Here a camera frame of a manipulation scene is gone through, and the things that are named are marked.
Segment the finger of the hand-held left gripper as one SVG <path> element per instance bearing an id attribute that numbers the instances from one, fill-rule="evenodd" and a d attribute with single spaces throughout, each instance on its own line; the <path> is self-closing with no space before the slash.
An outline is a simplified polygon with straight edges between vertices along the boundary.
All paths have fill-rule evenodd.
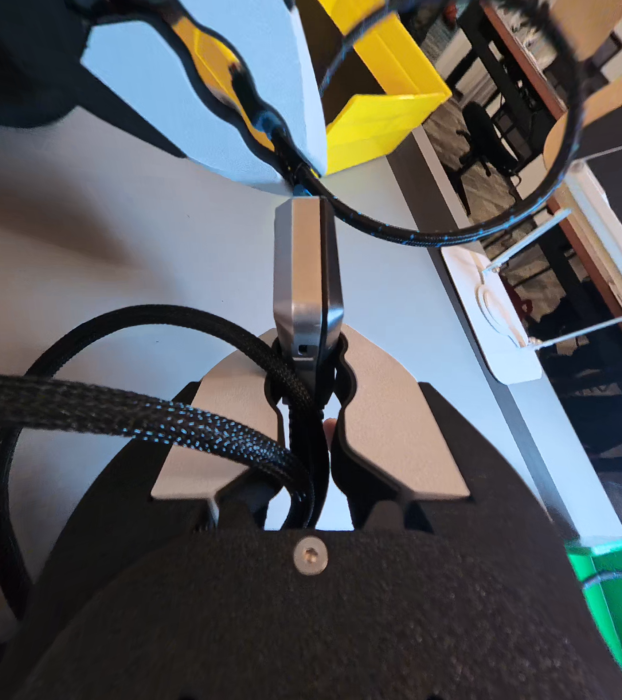
<path id="1" fill-rule="evenodd" d="M 192 116 L 188 108 L 194 106 L 195 97 L 190 81 L 193 67 L 185 69 L 184 57 L 184 44 L 173 26 L 159 33 L 144 21 L 131 20 L 93 28 L 81 63 L 181 148 L 186 137 L 186 118 Z M 282 134 L 275 145 L 277 141 L 289 148 Z M 280 162 L 281 176 L 224 177 L 282 193 L 290 185 L 286 162 L 281 158 Z"/>
<path id="2" fill-rule="evenodd" d="M 193 67 L 181 149 L 221 176 L 281 176 L 293 155 L 326 174 L 324 112 L 294 1 L 179 1 L 173 26 Z"/>

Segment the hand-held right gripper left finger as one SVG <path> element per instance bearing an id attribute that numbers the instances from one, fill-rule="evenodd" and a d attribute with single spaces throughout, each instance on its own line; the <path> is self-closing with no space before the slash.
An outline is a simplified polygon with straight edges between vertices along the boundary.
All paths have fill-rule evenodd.
<path id="1" fill-rule="evenodd" d="M 271 400 L 264 371 L 235 351 L 204 375 L 192 404 L 247 425 L 285 446 L 282 416 Z M 219 507 L 228 499 L 245 502 L 256 524 L 264 526 L 269 503 L 280 490 L 264 478 L 223 457 L 172 447 L 150 495 L 157 501 L 204 501 L 215 520 Z"/>

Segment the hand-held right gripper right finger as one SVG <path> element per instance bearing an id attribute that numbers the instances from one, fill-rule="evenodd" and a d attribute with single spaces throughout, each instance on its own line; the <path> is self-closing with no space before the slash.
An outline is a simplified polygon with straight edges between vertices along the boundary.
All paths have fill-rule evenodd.
<path id="1" fill-rule="evenodd" d="M 470 490 L 412 373 L 346 323 L 337 349 L 341 452 L 409 501 L 468 498 Z"/>

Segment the yellow plastic bin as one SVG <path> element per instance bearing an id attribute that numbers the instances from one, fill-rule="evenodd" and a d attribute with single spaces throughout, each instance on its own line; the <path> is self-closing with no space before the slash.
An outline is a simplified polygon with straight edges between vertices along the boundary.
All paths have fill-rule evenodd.
<path id="1" fill-rule="evenodd" d="M 319 2 L 342 38 L 384 5 L 383 1 Z M 240 114 L 247 130 L 263 148 L 272 151 L 269 138 L 252 125 L 235 94 L 230 69 L 237 60 L 232 51 L 189 19 L 179 19 L 174 30 L 184 41 L 205 85 L 219 101 Z M 451 96 L 446 83 L 395 13 L 379 21 L 351 50 L 371 71 L 384 94 L 355 95 L 325 126 L 329 174 L 392 153 Z"/>

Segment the black office chair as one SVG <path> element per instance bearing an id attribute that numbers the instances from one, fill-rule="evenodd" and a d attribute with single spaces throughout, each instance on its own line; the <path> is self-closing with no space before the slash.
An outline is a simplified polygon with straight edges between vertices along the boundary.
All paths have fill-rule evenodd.
<path id="1" fill-rule="evenodd" d="M 459 157 L 461 167 L 456 171 L 457 174 L 463 176 L 477 162 L 481 162 L 487 176 L 490 175 L 489 165 L 503 176 L 515 176 L 519 167 L 518 161 L 503 145 L 486 109 L 471 101 L 464 106 L 462 115 L 465 129 L 459 129 L 456 133 L 466 139 L 469 150 Z"/>

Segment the wooden desk black legs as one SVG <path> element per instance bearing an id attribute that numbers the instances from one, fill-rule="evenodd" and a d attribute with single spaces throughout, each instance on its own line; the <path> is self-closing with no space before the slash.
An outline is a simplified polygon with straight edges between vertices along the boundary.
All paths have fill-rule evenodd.
<path id="1" fill-rule="evenodd" d="M 457 19 L 458 28 L 469 43 L 466 55 L 446 77 L 454 89 L 476 62 L 480 62 L 493 83 L 487 90 L 486 104 L 502 98 L 496 126 L 509 134 L 515 129 L 533 151 L 543 149 L 544 140 L 566 105 L 551 87 L 543 72 L 506 26 L 496 9 L 484 1 L 472 1 Z"/>

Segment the black and wood panel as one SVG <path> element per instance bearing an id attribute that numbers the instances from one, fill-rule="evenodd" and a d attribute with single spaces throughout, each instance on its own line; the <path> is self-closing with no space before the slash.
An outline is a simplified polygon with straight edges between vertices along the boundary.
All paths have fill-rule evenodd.
<path id="1" fill-rule="evenodd" d="M 550 14 L 583 62 L 622 21 L 622 1 L 554 1 Z"/>

